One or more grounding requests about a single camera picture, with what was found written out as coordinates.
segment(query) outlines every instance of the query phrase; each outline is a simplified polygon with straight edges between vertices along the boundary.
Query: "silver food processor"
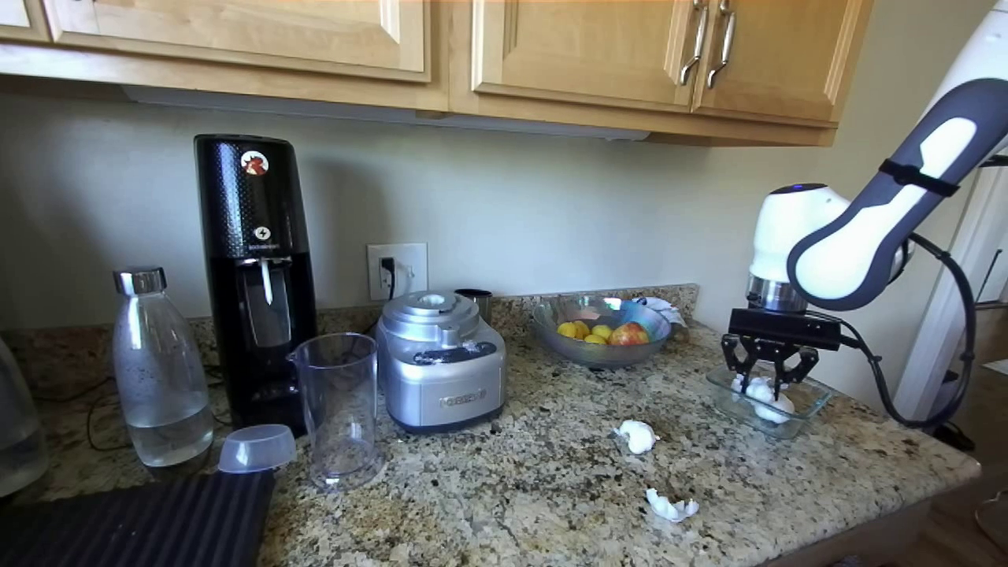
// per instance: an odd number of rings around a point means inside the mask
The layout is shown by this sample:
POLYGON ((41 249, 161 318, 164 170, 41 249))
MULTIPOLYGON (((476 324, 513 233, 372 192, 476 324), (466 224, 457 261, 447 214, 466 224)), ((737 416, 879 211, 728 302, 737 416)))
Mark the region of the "silver food processor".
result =
POLYGON ((397 296, 378 321, 378 387, 406 432, 488 419, 504 406, 504 340, 469 296, 397 296))

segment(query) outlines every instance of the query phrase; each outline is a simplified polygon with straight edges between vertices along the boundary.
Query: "wall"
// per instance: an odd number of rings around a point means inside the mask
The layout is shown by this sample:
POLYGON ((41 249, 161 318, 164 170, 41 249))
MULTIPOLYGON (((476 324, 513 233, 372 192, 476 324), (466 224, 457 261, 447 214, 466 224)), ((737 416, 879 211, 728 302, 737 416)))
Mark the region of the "wall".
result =
MULTIPOLYGON (((208 315, 195 132, 290 139, 318 306, 365 302, 369 243, 425 243, 428 287, 498 293, 702 284, 699 321, 743 302, 759 202, 794 180, 854 195, 917 120, 992 0, 876 0, 835 148, 680 148, 529 132, 0 95, 0 331, 107 324, 110 271, 164 265, 208 315)), ((923 227, 948 243, 964 198, 923 227)), ((891 302, 847 315, 898 375, 936 284, 910 265, 891 302)), ((854 353, 825 381, 876 400, 854 353)))

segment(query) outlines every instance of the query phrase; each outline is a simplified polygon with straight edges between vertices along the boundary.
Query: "backsplash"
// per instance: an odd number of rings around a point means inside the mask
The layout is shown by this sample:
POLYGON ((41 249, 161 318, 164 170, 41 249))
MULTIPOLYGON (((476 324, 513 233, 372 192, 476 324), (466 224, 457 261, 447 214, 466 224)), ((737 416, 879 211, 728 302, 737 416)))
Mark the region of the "backsplash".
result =
MULTIPOLYGON (((699 287, 696 284, 671 284, 671 287, 624 287, 608 293, 627 296, 658 296, 680 309, 684 321, 693 321, 699 287)), ((523 334, 529 328, 529 302, 536 296, 491 296, 485 302, 485 318, 504 337, 523 334)), ((372 334, 381 306, 356 306, 356 309, 321 309, 318 331, 362 331, 372 334)), ((198 343, 202 362, 208 375, 217 375, 221 365, 214 321, 192 318, 192 337, 198 343)), ((110 365, 110 324, 91 328, 38 328, 38 331, 3 331, 0 334, 13 350, 32 394, 38 403, 57 403, 76 394, 88 394, 113 378, 110 365)))

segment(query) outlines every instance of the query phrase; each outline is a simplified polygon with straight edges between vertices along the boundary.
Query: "cabinet handle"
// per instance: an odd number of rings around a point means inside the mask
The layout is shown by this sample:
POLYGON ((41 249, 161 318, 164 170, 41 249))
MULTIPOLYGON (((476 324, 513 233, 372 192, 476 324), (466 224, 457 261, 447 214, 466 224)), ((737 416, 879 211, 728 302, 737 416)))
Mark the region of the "cabinet handle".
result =
POLYGON ((693 0, 693 19, 696 19, 696 28, 693 28, 693 54, 690 60, 680 66, 680 85, 690 82, 693 69, 699 66, 699 57, 702 57, 702 44, 706 44, 706 6, 702 0, 693 0))
POLYGON ((718 66, 712 66, 712 69, 706 72, 706 88, 715 88, 721 69, 725 69, 728 60, 731 60, 734 13, 731 13, 728 0, 721 0, 721 6, 718 6, 718 28, 725 28, 725 32, 721 32, 721 50, 718 50, 718 66))

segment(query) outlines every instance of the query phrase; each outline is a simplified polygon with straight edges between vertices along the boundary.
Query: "bottle cap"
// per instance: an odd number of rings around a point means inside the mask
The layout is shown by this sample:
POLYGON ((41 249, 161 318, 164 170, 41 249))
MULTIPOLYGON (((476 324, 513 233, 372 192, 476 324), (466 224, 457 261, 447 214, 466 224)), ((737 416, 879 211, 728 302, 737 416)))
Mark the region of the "bottle cap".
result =
POLYGON ((164 287, 167 287, 164 268, 126 268, 126 271, 117 271, 117 293, 123 293, 123 296, 158 293, 164 287))

